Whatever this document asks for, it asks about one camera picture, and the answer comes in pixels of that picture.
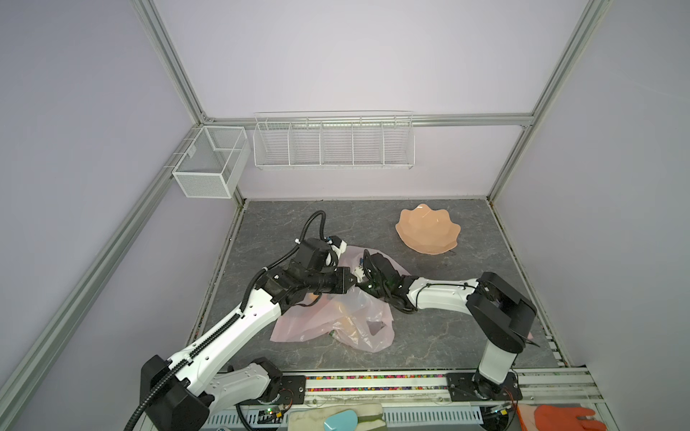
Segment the pink plastic bag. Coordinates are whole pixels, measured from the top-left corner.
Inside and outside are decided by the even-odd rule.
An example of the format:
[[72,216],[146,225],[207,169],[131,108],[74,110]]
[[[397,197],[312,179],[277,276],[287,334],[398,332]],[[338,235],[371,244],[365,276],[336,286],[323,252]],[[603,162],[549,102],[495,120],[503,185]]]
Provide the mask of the pink plastic bag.
[[389,348],[395,338],[390,305],[352,287],[344,295],[316,294],[284,272],[296,288],[280,301],[284,314],[278,318],[271,341],[306,342],[326,334],[340,343],[368,353]]

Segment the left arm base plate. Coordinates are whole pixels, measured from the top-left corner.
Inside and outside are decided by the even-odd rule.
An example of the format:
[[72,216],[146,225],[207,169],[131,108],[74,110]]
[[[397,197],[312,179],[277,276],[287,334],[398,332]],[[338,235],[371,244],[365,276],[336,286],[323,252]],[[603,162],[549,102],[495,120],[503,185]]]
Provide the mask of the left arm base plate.
[[271,378],[267,389],[258,398],[245,400],[241,405],[301,405],[307,394],[305,375],[282,375]]

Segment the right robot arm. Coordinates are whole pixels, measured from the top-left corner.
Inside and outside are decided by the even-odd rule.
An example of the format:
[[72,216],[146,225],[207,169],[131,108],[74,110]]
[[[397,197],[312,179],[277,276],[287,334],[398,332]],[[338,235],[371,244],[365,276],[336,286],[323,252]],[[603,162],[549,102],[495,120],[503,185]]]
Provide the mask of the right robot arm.
[[519,402],[523,399],[514,363],[537,317],[535,305],[503,278],[485,272],[479,278],[446,281],[399,273],[388,258],[363,252],[359,287],[400,312],[426,309],[461,312],[474,318],[487,339],[474,372],[447,375],[453,402]]

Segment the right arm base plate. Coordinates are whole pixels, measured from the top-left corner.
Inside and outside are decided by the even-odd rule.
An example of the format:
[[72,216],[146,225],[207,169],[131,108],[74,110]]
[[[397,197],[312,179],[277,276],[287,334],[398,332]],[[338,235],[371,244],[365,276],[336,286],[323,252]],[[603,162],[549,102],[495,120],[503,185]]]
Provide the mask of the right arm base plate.
[[447,389],[453,402],[519,402],[523,394],[519,375],[510,370],[501,384],[482,377],[479,372],[447,374]]

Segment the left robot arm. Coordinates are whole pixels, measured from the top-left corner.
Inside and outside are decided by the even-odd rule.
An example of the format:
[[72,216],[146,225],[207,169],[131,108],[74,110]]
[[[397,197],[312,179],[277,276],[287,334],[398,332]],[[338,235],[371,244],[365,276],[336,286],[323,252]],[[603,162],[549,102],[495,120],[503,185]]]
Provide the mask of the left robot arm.
[[159,430],[199,430],[217,409],[259,399],[281,373],[262,358],[230,374],[217,373],[264,327],[313,294],[343,295],[357,280],[339,260],[347,244],[303,226],[293,248],[253,276],[240,305],[190,346],[164,359],[151,357],[141,369],[138,407],[125,425],[132,430],[148,417]]

